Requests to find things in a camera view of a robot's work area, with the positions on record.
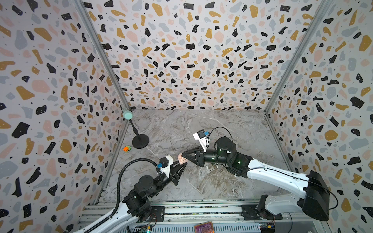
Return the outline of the pink earbud charging case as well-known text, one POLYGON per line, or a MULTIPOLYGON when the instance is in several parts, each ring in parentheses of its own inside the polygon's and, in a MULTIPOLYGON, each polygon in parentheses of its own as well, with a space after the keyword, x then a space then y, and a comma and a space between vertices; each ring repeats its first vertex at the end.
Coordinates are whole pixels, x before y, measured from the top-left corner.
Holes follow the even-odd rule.
POLYGON ((184 164, 184 163, 187 163, 187 159, 185 159, 182 154, 179 154, 178 155, 178 162, 180 165, 184 164))

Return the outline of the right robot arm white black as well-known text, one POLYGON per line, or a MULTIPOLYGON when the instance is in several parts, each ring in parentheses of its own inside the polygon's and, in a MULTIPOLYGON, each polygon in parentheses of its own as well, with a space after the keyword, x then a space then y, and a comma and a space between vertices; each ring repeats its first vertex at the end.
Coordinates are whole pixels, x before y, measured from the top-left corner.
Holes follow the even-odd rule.
POLYGON ((199 167, 205 163, 224 165, 236 177, 260 180, 288 191, 286 195, 262 195, 256 211, 263 217, 288 213, 304 213, 319 221, 329 220, 331 192, 321 174, 309 174, 279 169, 236 150, 227 137, 219 138, 213 149, 207 148, 207 138, 199 139, 200 146, 178 156, 180 162, 190 161, 199 167))

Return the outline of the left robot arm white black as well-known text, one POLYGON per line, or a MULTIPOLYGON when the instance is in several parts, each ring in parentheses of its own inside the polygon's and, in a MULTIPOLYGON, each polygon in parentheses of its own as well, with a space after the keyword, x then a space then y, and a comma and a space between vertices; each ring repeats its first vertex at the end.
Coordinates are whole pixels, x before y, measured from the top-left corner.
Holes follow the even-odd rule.
POLYGON ((169 184, 178 185, 187 162, 180 164, 178 161, 169 162, 163 167, 162 163, 156 164, 150 159, 136 159, 128 163, 120 172, 117 181, 117 201, 115 207, 93 223, 78 230, 79 233, 117 233, 128 229, 136 222, 145 222, 152 213, 150 198, 158 195, 169 184), (142 176, 134 188, 124 198, 120 197, 121 178, 125 170, 136 162, 149 162, 155 166, 157 176, 142 176))

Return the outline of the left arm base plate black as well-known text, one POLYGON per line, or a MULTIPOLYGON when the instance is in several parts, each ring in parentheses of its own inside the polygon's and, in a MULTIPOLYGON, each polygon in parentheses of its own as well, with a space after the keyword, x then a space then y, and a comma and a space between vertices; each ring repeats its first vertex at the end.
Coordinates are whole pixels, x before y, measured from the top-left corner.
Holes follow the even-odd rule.
POLYGON ((128 214, 138 218, 138 222, 163 222, 165 206, 146 206, 127 211, 128 214))

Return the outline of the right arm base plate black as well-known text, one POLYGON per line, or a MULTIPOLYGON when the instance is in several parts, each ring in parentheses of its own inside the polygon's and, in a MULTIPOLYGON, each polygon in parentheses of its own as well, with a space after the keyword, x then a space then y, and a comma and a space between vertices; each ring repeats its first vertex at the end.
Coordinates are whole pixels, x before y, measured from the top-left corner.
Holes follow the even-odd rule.
POLYGON ((269 195, 262 195, 259 203, 242 205, 241 216, 244 220, 282 220, 281 214, 274 215, 265 208, 265 201, 269 195))

